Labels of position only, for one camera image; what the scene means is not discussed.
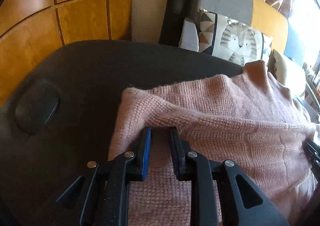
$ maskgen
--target black table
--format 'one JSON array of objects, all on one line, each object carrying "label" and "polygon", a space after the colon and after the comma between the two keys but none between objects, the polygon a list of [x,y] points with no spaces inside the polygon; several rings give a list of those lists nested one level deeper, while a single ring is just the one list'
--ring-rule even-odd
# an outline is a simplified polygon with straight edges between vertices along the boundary
[{"label": "black table", "polygon": [[[151,89],[242,71],[231,62],[165,45],[97,40],[60,48],[0,109],[3,202],[22,225],[33,224],[31,217],[62,182],[70,183],[90,160],[106,161],[125,88]],[[17,127],[14,113],[24,92],[41,79],[54,85],[60,105],[52,120],[30,136]]]}]

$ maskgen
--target pink knit sweater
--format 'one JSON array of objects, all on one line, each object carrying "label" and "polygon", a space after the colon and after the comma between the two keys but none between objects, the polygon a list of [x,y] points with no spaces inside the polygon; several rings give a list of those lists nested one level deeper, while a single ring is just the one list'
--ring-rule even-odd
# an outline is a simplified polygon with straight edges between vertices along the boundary
[{"label": "pink knit sweater", "polygon": [[[301,142],[317,135],[316,125],[262,61],[247,63],[233,78],[126,89],[109,159],[126,151],[144,126],[176,126],[208,159],[234,160],[292,225],[315,189]],[[189,225],[191,184],[175,179],[162,133],[153,133],[147,180],[131,184],[129,225]]]}]

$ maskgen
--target window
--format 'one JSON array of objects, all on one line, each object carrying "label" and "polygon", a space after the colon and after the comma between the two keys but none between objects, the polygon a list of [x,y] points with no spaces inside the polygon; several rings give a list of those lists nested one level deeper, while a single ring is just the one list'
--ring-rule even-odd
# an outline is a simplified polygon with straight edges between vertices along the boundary
[{"label": "window", "polygon": [[314,0],[295,0],[288,21],[306,48],[304,62],[313,66],[320,51],[320,9]]}]

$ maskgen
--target patterned throw pillow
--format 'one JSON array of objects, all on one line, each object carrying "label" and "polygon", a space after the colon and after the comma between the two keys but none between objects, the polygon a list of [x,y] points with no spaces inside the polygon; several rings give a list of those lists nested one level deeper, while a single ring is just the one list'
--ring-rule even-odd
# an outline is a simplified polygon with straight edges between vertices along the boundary
[{"label": "patterned throw pillow", "polygon": [[200,9],[199,52],[244,66],[259,59],[268,63],[272,37],[235,19]]}]

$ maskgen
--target yellow cushion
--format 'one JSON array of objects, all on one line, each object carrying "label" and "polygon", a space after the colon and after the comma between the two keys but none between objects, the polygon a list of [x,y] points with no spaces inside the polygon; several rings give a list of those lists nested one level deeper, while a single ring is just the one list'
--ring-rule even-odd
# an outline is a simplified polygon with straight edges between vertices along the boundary
[{"label": "yellow cushion", "polygon": [[253,0],[251,27],[273,37],[272,49],[284,53],[288,38],[287,19],[262,0]]}]

